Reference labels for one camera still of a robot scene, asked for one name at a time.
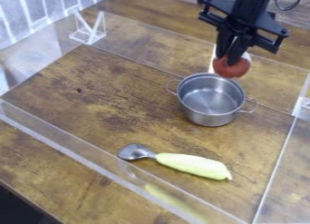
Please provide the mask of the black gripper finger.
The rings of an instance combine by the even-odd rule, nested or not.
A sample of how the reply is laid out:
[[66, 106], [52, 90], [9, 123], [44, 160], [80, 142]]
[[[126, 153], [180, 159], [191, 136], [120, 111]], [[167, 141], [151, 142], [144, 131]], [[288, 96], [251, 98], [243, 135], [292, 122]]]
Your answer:
[[229, 50], [235, 35], [225, 25], [217, 27], [215, 56], [223, 58]]
[[225, 40], [225, 62], [231, 66], [237, 63], [240, 56], [247, 51], [247, 48], [252, 46], [253, 37], [248, 34], [229, 35]]

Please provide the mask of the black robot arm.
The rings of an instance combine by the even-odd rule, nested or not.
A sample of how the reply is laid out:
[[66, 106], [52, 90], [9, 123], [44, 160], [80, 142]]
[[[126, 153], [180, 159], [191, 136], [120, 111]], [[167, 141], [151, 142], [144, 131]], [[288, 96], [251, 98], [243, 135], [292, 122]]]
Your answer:
[[215, 56], [237, 63], [247, 49], [257, 46], [276, 53], [288, 30], [265, 10], [269, 0], [196, 0], [203, 5], [199, 19], [216, 27]]

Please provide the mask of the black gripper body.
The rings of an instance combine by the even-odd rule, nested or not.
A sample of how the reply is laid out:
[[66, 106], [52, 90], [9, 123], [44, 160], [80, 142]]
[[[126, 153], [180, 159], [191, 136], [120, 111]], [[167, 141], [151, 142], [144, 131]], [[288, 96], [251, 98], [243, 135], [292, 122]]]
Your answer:
[[233, 35], [251, 35], [253, 37], [252, 46], [256, 45], [271, 53], [277, 51], [283, 39], [290, 36], [288, 30], [267, 14], [263, 14], [253, 23], [247, 23], [203, 5], [199, 19], [215, 26], [216, 31], [220, 25], [225, 25]]

